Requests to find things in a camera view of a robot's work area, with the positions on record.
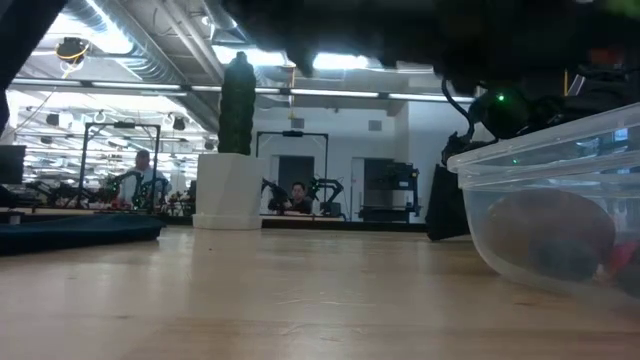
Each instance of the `table surface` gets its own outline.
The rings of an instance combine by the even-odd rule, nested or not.
[[[0,258],[0,358],[634,359],[637,319],[420,234],[165,229]]]

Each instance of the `clear plastic container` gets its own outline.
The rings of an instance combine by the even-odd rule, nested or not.
[[[502,275],[640,309],[640,104],[449,159]]]

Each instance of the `white planter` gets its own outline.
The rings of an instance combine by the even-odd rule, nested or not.
[[[200,155],[193,227],[211,230],[260,229],[263,167],[263,161],[252,156]]]

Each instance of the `black cable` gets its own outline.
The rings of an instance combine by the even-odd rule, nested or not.
[[[453,106],[454,109],[458,110],[458,112],[462,114],[462,116],[464,116],[465,119],[467,119],[467,122],[469,123],[469,130],[467,130],[467,134],[464,136],[464,138],[468,141],[471,141],[471,138],[473,137],[473,134],[475,132],[475,126],[473,124],[473,121],[469,117],[469,113],[462,106],[460,106],[460,104],[458,104],[451,96],[451,93],[449,92],[449,88],[447,87],[447,78],[444,78],[444,77],[442,78],[442,83],[440,84],[440,88],[442,89],[442,93],[444,94],[444,97],[447,99],[449,104],[451,104],[451,106]]]

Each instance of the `black metal frame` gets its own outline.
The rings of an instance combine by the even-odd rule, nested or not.
[[[324,138],[324,178],[327,178],[329,169],[329,134],[306,133],[302,131],[258,131],[256,133],[256,157],[260,157],[260,137],[262,135],[281,135],[283,137],[321,136]],[[327,189],[324,189],[324,200],[327,201]]]
[[[84,178],[85,178],[84,173],[87,165],[87,147],[89,145],[89,141],[91,141],[94,136],[98,135],[100,131],[102,131],[102,129],[104,129],[107,126],[113,126],[116,129],[118,128],[135,129],[137,127],[153,128],[153,129],[156,129],[156,145],[155,145],[154,154],[153,154],[153,177],[151,179],[152,181],[151,203],[149,204],[149,209],[147,210],[149,214],[152,214],[155,209],[156,174],[158,171],[158,151],[160,150],[160,130],[161,130],[160,125],[134,124],[134,123],[126,123],[126,122],[125,123],[116,122],[116,123],[106,123],[106,124],[90,122],[84,125],[85,125],[85,128],[84,128],[84,140],[82,143],[82,161],[80,163],[80,183],[78,184],[78,200],[76,202],[76,207],[77,208],[82,207],[82,205],[80,204],[80,201],[82,200],[82,190],[84,189]],[[96,132],[95,134],[89,134],[89,129],[91,129],[91,127],[93,126],[100,127],[100,130],[98,130],[98,132]]]

